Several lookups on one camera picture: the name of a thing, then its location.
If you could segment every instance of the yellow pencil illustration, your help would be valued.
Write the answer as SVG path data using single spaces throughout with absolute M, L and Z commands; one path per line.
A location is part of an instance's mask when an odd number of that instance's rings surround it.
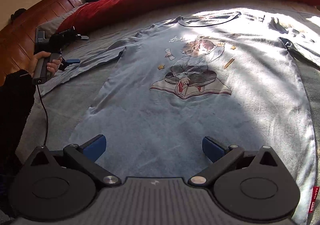
M 227 68 L 227 67 L 229 67 L 230 66 L 230 64 L 234 61 L 235 59 L 234 58 L 232 58 L 225 66 L 224 66 L 224 70 Z

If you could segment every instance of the red tag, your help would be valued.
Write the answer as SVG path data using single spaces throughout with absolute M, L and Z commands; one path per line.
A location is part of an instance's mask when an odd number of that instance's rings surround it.
M 313 212 L 313 208 L 315 207 L 315 202 L 318 196 L 319 192 L 319 186 L 313 186 L 313 191 L 312 191 L 312 198 L 311 198 L 311 204 L 309 208 L 309 213 Z

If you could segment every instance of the wooden headboard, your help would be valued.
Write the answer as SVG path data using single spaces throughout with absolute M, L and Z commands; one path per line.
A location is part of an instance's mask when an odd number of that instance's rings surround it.
M 0 86 L 33 56 L 36 27 L 80 5 L 79 0 L 42 0 L 0 31 Z

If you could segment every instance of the gray bed sheet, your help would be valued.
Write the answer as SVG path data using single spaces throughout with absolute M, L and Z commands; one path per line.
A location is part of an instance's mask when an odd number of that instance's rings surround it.
M 281 0 L 202 0 L 186 5 L 174 6 L 153 11 L 132 20 L 99 29 L 89 35 L 89 42 L 75 42 L 63 51 L 65 59 L 79 58 L 85 61 L 81 67 L 71 66 L 67 72 L 60 73 L 53 78 L 54 85 L 42 87 L 44 104 L 49 116 L 49 134 L 47 146 L 50 150 L 60 150 L 70 143 L 69 137 L 84 116 L 91 102 L 108 78 L 116 64 L 116 58 L 108 63 L 103 61 L 92 63 L 90 58 L 97 53 L 104 52 L 111 44 L 119 39 L 136 34 L 139 29 L 150 24 L 192 14 L 208 14 L 207 11 L 217 11 L 227 8 L 252 8 L 275 14 L 285 25 L 300 31 L 314 34 L 319 38 L 320 12 L 313 7 L 286 2 Z M 320 141 L 320 96 L 319 71 L 303 58 L 296 58 L 306 94 L 310 102 L 316 145 Z M 43 143 L 45 135 L 45 114 L 36 94 L 36 101 L 27 120 L 21 142 L 16 151 L 21 161 L 25 161 L 35 146 Z M 316 211 L 309 215 L 308 223 L 313 224 L 320 217 L 319 201 L 316 202 Z

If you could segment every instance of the cartoon hair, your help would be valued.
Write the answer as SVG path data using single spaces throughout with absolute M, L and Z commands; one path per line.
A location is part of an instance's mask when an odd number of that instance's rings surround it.
M 186 45 L 182 48 L 182 53 L 187 53 L 187 51 L 189 50 L 199 50 L 200 47 L 204 47 L 207 50 L 212 50 L 214 48 L 214 44 L 213 42 L 211 42 L 210 40 L 194 40 L 191 42 L 186 43 Z

